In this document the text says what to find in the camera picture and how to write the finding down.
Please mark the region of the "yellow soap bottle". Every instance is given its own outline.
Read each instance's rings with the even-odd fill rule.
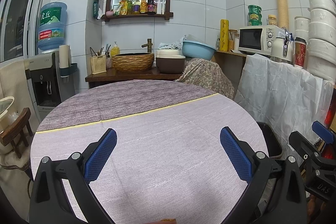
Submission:
[[[120,49],[117,45],[117,42],[114,42],[114,47],[111,49],[111,56],[116,55],[116,54],[120,54]]]

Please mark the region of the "electric kettle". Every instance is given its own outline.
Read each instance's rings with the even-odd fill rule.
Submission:
[[[271,60],[292,64],[293,45],[290,42],[289,32],[285,29],[285,38],[277,37],[272,43]]]

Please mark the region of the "water bottle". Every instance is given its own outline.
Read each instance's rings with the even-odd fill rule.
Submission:
[[[40,50],[51,50],[64,45],[67,8],[63,2],[48,3],[41,8],[37,43]]]

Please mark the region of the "red cup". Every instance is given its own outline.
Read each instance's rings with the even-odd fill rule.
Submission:
[[[297,37],[295,39],[295,61],[294,67],[303,68],[306,55],[306,40],[303,38]]]

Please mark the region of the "blue gripper pad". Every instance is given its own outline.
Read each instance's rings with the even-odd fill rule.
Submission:
[[[311,126],[313,131],[319,135],[322,140],[324,140],[326,143],[332,144],[334,143],[334,136],[333,133],[331,133],[328,129],[326,129],[323,124],[321,124],[318,121],[313,122],[313,125]]]
[[[117,134],[111,129],[85,164],[84,180],[87,184],[98,178],[116,144]]]
[[[252,164],[240,148],[237,141],[232,137],[231,133],[226,128],[223,128],[220,132],[220,143],[228,155],[239,178],[249,183],[253,176]]]

